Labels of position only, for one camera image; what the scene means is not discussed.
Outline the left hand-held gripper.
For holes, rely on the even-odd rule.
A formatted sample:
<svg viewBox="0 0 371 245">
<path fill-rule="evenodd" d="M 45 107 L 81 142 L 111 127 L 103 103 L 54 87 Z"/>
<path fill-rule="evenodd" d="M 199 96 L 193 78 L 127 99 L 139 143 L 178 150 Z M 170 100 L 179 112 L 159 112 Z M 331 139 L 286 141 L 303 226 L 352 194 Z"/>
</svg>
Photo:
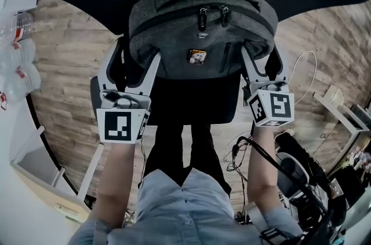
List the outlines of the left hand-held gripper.
<svg viewBox="0 0 371 245">
<path fill-rule="evenodd" d="M 151 99 L 148 96 L 156 78 L 161 54 L 157 52 L 140 81 L 134 86 L 128 86 L 128 93 L 122 93 L 125 91 L 123 48 L 124 37 L 119 37 L 101 62 L 97 74 L 99 88 L 102 90 L 101 107 L 96 109 L 96 117 L 101 142 L 135 144 L 142 139 L 150 117 Z"/>
</svg>

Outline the person's black trousers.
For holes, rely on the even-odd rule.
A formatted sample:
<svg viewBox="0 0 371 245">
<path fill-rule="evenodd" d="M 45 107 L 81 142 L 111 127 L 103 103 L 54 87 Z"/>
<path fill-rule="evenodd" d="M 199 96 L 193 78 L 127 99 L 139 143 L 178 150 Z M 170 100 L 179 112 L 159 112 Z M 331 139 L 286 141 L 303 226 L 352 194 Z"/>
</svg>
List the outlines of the person's black trousers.
<svg viewBox="0 0 371 245">
<path fill-rule="evenodd" d="M 216 180 L 226 194 L 231 187 L 224 179 L 219 157 L 214 149 L 210 125 L 191 125 L 191 160 L 188 167 L 183 166 L 183 125 L 159 125 L 155 144 L 147 158 L 144 177 L 160 170 L 177 185 L 182 186 L 192 170 L 201 171 Z"/>
</svg>

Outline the dark grey backpack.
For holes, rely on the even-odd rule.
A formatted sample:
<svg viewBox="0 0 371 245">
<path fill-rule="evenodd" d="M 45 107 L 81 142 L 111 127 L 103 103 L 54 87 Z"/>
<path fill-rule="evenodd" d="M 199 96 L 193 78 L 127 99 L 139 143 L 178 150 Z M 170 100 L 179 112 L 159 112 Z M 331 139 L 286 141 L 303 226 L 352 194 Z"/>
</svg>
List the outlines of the dark grey backpack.
<svg viewBox="0 0 371 245">
<path fill-rule="evenodd" d="M 157 76 L 175 81 L 219 79 L 245 72 L 275 46 L 278 16 L 265 0 L 140 0 L 129 16 L 127 64 L 108 69 L 113 81 L 134 78 L 161 55 Z"/>
</svg>

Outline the person's light blue shirt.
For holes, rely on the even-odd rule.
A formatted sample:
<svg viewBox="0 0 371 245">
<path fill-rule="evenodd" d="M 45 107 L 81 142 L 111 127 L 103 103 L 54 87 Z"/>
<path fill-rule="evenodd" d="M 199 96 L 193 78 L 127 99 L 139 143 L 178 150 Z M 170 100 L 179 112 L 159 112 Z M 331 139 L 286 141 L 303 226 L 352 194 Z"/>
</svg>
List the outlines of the person's light blue shirt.
<svg viewBox="0 0 371 245">
<path fill-rule="evenodd" d="M 134 224 L 113 229 L 87 220 L 68 245 L 262 245 L 260 230 L 234 220 L 230 200 L 211 176 L 193 169 L 182 186 L 160 170 L 141 183 Z"/>
</svg>

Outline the white plastic bin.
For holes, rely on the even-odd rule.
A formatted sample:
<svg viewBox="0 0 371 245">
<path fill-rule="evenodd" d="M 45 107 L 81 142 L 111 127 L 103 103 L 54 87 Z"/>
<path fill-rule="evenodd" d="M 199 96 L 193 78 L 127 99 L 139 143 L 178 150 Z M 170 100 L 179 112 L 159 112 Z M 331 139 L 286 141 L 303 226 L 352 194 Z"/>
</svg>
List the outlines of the white plastic bin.
<svg viewBox="0 0 371 245">
<path fill-rule="evenodd" d="M 331 85 L 324 95 L 324 99 L 335 107 L 342 106 L 344 104 L 344 96 L 341 90 L 335 85 Z"/>
</svg>

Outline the person's right forearm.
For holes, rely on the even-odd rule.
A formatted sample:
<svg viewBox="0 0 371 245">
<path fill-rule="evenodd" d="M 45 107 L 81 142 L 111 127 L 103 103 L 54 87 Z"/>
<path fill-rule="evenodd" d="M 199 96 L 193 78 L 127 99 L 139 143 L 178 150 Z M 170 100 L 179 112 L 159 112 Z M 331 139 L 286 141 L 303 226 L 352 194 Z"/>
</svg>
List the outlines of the person's right forearm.
<svg viewBox="0 0 371 245">
<path fill-rule="evenodd" d="M 252 140 L 275 158 L 274 132 L 271 127 L 255 127 Z M 249 158 L 247 196 L 261 212 L 281 207 L 277 188 L 278 170 L 252 149 Z"/>
</svg>

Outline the cluster of clear water bottles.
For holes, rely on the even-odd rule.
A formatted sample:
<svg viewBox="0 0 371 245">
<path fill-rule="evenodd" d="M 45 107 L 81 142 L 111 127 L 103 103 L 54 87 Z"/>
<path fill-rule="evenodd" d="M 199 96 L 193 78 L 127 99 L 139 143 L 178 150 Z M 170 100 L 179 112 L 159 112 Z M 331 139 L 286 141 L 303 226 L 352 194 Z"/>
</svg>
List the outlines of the cluster of clear water bottles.
<svg viewBox="0 0 371 245">
<path fill-rule="evenodd" d="M 36 46 L 30 32 L 30 12 L 0 16 L 0 110 L 23 101 L 41 87 L 34 65 Z"/>
</svg>

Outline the white-legged table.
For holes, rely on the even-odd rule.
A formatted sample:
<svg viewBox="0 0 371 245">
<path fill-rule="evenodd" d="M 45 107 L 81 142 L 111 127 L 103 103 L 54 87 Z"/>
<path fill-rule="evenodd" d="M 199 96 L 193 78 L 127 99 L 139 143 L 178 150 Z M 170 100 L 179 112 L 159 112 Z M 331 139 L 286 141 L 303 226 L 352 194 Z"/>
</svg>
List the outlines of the white-legged table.
<svg viewBox="0 0 371 245">
<path fill-rule="evenodd" d="M 319 101 L 350 133 L 352 136 L 359 133 L 371 134 L 371 129 L 345 103 L 335 107 L 324 99 L 324 95 L 314 93 L 313 97 Z"/>
</svg>

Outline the white metal frame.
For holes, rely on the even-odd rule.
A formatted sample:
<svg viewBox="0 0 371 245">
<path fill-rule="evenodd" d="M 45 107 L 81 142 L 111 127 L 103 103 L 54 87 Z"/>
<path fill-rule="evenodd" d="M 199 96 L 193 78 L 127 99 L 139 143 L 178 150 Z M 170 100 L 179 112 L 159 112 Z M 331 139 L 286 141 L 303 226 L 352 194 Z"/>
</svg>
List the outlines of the white metal frame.
<svg viewBox="0 0 371 245">
<path fill-rule="evenodd" d="M 67 220 L 81 224 L 91 209 L 85 198 L 94 172 L 104 150 L 99 144 L 82 179 L 79 189 L 65 174 L 66 169 L 55 161 L 53 154 L 42 141 L 45 128 L 34 130 L 10 161 L 10 165 L 23 183 L 42 203 L 55 209 Z"/>
</svg>

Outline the person's left forearm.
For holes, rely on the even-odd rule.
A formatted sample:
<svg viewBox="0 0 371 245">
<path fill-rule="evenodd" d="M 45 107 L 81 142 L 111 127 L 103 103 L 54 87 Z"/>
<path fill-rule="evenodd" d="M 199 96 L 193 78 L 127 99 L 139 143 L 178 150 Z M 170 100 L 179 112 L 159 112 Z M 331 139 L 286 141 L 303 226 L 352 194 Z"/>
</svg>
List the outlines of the person's left forearm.
<svg viewBox="0 0 371 245">
<path fill-rule="evenodd" d="M 112 229 L 123 224 L 133 182 L 135 145 L 109 144 L 111 147 L 97 190 L 90 219 L 102 220 Z"/>
</svg>

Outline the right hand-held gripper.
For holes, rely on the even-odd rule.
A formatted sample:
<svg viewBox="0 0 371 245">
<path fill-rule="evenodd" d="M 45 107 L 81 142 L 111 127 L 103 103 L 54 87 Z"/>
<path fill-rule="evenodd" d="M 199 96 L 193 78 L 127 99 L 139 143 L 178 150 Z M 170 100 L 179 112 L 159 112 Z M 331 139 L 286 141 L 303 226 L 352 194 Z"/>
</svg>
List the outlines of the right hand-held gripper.
<svg viewBox="0 0 371 245">
<path fill-rule="evenodd" d="M 275 43 L 268 57 L 268 76 L 260 73 L 246 47 L 241 47 L 241 54 L 250 82 L 247 105 L 255 125 L 280 127 L 294 121 L 294 94 L 287 84 L 289 73 L 283 49 Z"/>
</svg>

